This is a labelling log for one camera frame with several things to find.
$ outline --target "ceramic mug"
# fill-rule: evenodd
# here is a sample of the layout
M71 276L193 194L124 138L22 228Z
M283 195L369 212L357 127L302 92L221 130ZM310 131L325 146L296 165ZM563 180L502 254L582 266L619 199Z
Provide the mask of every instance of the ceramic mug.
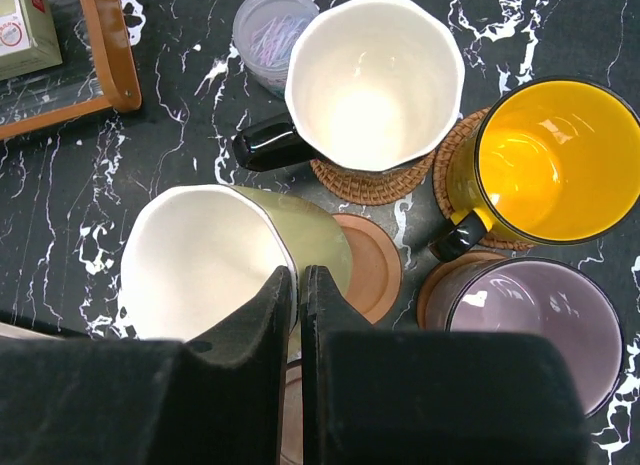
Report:
M591 240L640 195L640 122L612 91L541 79L512 91L454 152L453 224L430 244L443 261L487 232L533 244Z
M449 29L410 0L351 0L293 47L288 114L242 130L238 163L272 170L321 158L367 172L432 151L460 110L464 63Z
M280 265L294 284L293 329L301 274L324 265L345 294L351 250L335 219L306 200L237 186L175 187L140 212L118 300L139 338L188 341L253 298Z
M562 354L586 414L610 396L622 365L622 332L604 292L580 271L542 258L481 260L438 282L428 330L541 335Z

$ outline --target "purple mug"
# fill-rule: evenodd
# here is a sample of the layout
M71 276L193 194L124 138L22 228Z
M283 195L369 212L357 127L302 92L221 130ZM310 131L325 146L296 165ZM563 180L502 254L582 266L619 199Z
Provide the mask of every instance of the purple mug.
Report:
M604 292L586 275L543 258L479 260L444 276L429 295L427 330L541 335L562 354L585 414L611 396L622 331Z

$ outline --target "marble pattern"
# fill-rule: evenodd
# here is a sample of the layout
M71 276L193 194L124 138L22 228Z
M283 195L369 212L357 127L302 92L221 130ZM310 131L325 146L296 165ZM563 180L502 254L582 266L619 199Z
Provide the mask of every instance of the marble pattern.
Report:
M314 1L326 10L346 0ZM463 51L461 116L552 74L609 84L640 107L640 0L414 1L448 24ZM417 289L436 264L424 243L443 223L431 175L394 204L363 207L331 195L308 165L263 174L239 169L229 149L235 133L285 110L251 79L233 46L241 2L122 0L143 109L105 112L2 144L2 320L94 338L135 336L117 295L119 258L137 213L171 186L217 182L295 193L380 224L405 271L400 298L380 326L416 328ZM639 219L635 210L598 241L527 252L579 267L620 315L624 369L611 401L589 420L593 463L640 462L640 445L631 443L632 424L640 425Z

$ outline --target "label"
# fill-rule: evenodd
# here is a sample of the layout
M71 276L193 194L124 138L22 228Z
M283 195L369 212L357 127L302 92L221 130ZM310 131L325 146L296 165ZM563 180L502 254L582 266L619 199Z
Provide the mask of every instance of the label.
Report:
M42 13L45 13L44 0L31 0L31 3L35 8L40 10Z
M0 42L7 47L15 47L22 40L22 28L16 22L8 22L0 27Z

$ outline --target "rattan coaster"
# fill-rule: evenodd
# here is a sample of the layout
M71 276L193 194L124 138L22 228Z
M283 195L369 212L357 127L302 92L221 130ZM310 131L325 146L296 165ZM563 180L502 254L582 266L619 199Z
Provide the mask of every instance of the rattan coaster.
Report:
M442 211L445 218L449 218L453 213L453 207L447 195L446 177L451 157L456 147L467 138L474 128L484 116L489 112L488 108L472 113L468 117L460 120L451 129L449 134L440 143L437 149L436 158L433 164L433 193L436 196L438 207ZM493 234L488 233L486 237L480 240L480 245L487 248L499 248L502 250L524 251L533 248L533 245L526 242L516 240L504 240L497 238Z
M386 205L408 195L422 183L431 168L430 153L410 168L388 173L345 170L331 163L312 160L311 168L320 183L338 197L358 205Z

